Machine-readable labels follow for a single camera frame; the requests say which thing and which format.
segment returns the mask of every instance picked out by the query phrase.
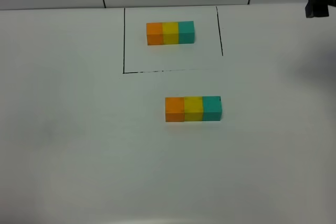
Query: cube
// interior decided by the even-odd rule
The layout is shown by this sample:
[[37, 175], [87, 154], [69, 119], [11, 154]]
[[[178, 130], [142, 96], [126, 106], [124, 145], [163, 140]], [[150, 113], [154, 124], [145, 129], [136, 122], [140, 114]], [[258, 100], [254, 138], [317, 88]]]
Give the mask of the cube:
[[203, 99], [202, 97], [184, 98], [184, 121], [202, 121]]
[[221, 97], [203, 97], [203, 121], [220, 121], [222, 117]]
[[184, 122], [184, 98], [166, 97], [166, 122]]
[[179, 27], [178, 22], [162, 23], [163, 28], [163, 44], [171, 45], [179, 43]]
[[195, 27], [193, 21], [179, 22], [178, 43], [192, 44], [195, 42]]
[[147, 44], [163, 45], [163, 27], [162, 23], [147, 23]]

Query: yellow cube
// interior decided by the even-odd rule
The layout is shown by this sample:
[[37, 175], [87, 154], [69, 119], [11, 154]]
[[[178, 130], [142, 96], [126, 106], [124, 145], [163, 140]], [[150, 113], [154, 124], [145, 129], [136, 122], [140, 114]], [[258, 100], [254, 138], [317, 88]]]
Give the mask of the yellow cube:
[[202, 121], [203, 119], [203, 98], [184, 98], [184, 121]]
[[164, 45], [179, 43], [178, 24], [179, 24], [178, 22], [162, 23]]

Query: teal cube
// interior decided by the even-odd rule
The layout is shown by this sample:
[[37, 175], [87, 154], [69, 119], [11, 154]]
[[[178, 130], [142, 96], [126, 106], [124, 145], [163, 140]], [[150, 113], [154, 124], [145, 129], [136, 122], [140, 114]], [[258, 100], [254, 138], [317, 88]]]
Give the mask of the teal cube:
[[178, 43], [192, 44], [195, 42], [195, 27], [193, 21], [179, 22]]
[[221, 118], [221, 97], [203, 97], [203, 121], [220, 121]]

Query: orange cube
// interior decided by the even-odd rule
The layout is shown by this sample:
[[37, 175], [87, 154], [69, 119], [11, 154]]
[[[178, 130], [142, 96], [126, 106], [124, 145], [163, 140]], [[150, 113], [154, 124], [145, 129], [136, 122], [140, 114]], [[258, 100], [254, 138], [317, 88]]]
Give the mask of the orange cube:
[[147, 44], [163, 45], [162, 23], [147, 23]]
[[184, 122], [184, 97], [166, 97], [166, 122]]

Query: row of three colored cubes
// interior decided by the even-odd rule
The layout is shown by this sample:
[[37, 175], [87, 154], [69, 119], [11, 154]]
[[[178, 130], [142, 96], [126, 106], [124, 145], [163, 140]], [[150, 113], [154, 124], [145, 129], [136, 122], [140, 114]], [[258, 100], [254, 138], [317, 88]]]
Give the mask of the row of three colored cubes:
[[220, 121], [221, 97], [167, 97], [166, 122]]
[[192, 44], [194, 41], [193, 21], [147, 23], [147, 43], [150, 46]]

